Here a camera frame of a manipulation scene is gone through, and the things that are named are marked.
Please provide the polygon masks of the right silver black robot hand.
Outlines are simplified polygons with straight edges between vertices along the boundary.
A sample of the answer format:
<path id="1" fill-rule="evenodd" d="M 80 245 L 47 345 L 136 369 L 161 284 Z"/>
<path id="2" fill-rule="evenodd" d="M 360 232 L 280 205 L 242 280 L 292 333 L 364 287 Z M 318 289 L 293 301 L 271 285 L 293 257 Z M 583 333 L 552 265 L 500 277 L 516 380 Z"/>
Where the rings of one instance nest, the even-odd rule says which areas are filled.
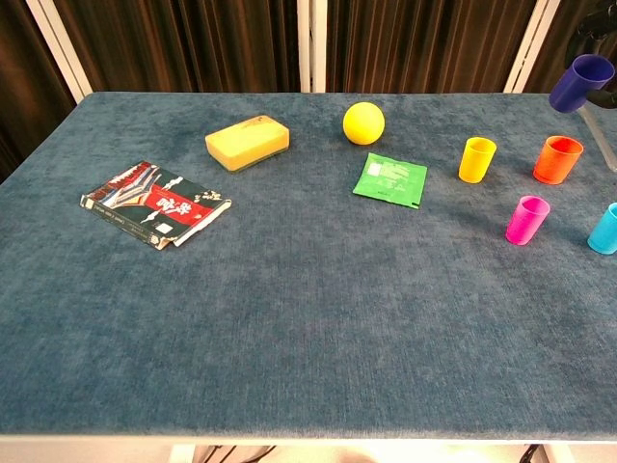
<path id="1" fill-rule="evenodd" d="M 564 64 L 567 68 L 581 54 L 596 54 L 606 38 L 616 34 L 616 1 L 599 1 L 571 34 Z M 587 94 L 592 104 L 603 109 L 616 109 L 616 91 L 593 90 Z"/>

